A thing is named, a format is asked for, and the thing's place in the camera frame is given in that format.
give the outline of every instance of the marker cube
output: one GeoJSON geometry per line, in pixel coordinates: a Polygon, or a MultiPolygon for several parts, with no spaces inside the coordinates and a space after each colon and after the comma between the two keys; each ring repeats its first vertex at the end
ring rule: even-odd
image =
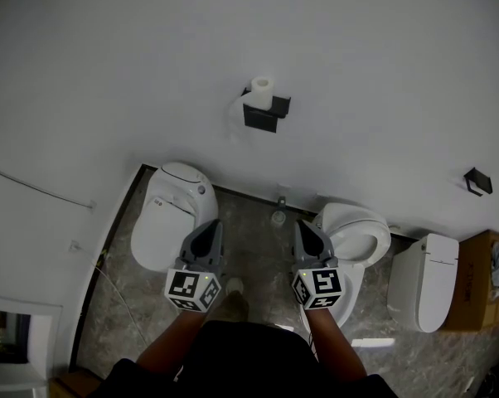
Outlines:
{"type": "Polygon", "coordinates": [[[169,269],[165,296],[179,309],[206,313],[221,287],[212,273],[169,269]]]}
{"type": "Polygon", "coordinates": [[[345,280],[339,268],[300,269],[292,289],[305,309],[329,308],[345,293],[345,280]]]}

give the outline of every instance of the shoe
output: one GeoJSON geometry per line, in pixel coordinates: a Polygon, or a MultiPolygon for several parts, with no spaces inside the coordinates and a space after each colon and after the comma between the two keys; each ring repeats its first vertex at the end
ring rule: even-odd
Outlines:
{"type": "Polygon", "coordinates": [[[231,292],[239,292],[240,294],[244,292],[244,284],[240,278],[231,277],[227,280],[227,283],[225,284],[225,295],[227,296],[231,292]]]}

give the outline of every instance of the brown box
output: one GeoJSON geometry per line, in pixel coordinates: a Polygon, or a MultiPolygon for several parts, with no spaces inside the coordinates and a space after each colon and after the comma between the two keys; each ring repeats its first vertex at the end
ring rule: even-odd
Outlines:
{"type": "Polygon", "coordinates": [[[499,234],[484,231],[459,244],[454,295],[443,330],[478,332],[499,326],[499,298],[489,300],[491,247],[499,234]]]}
{"type": "Polygon", "coordinates": [[[49,383],[50,398],[85,398],[100,385],[101,380],[87,370],[67,373],[49,383]]]}

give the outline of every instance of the person's arm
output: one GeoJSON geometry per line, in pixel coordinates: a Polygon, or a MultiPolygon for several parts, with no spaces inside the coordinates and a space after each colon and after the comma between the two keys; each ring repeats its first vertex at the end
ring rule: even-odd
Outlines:
{"type": "Polygon", "coordinates": [[[137,365],[152,373],[175,376],[205,319],[205,313],[183,311],[168,329],[144,350],[137,360],[137,365]]]}
{"type": "Polygon", "coordinates": [[[317,358],[325,369],[339,381],[357,381],[367,376],[366,369],[352,349],[329,310],[305,311],[317,358]]]}

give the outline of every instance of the toilet paper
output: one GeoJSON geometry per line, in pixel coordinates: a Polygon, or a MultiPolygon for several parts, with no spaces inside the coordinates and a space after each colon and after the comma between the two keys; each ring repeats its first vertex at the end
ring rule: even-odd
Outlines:
{"type": "Polygon", "coordinates": [[[267,76],[258,76],[251,81],[251,91],[240,96],[228,110],[228,134],[232,143],[248,141],[249,128],[244,124],[244,104],[252,108],[269,110],[274,98],[274,81],[267,76]]]}

